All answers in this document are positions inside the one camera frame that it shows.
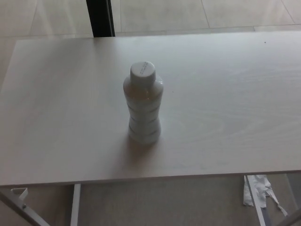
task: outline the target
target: white table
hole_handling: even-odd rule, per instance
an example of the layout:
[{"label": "white table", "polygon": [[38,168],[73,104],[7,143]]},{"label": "white table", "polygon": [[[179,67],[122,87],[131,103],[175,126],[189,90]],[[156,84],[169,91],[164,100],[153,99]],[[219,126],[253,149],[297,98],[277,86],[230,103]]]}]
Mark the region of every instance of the white table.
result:
[{"label": "white table", "polygon": [[[301,170],[301,32],[18,41],[0,186]],[[127,136],[122,83],[153,62],[162,135]]]}]

